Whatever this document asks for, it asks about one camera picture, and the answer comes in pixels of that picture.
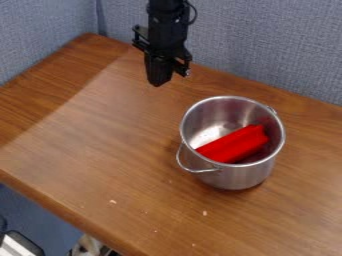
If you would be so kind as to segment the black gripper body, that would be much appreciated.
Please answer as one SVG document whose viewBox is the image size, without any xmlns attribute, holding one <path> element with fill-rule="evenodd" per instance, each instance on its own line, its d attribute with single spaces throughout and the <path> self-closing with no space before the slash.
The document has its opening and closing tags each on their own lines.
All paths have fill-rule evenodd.
<svg viewBox="0 0 342 256">
<path fill-rule="evenodd" d="M 173 13 L 150 12 L 149 26 L 133 27 L 133 45 L 145 53 L 173 61 L 174 73 L 186 77 L 190 74 L 193 55 L 185 43 L 190 26 L 190 10 Z"/>
</svg>

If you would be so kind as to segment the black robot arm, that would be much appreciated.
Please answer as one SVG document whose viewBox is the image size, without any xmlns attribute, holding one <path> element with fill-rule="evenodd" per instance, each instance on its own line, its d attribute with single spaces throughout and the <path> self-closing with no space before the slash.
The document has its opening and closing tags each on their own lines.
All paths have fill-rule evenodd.
<svg viewBox="0 0 342 256">
<path fill-rule="evenodd" d="M 198 11 L 189 0 L 149 0 L 147 14 L 149 26 L 133 27 L 133 45 L 145 53 L 147 80 L 159 87 L 173 73 L 183 77 L 190 74 L 193 55 L 186 40 Z"/>
</svg>

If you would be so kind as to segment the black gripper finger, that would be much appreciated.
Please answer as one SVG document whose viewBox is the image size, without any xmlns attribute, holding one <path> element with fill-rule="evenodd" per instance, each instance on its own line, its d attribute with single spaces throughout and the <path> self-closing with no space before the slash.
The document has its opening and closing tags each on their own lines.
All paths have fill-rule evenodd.
<svg viewBox="0 0 342 256">
<path fill-rule="evenodd" d="M 173 61 L 161 56 L 147 54 L 145 56 L 147 80 L 155 87 L 166 84 L 173 78 Z"/>
</svg>

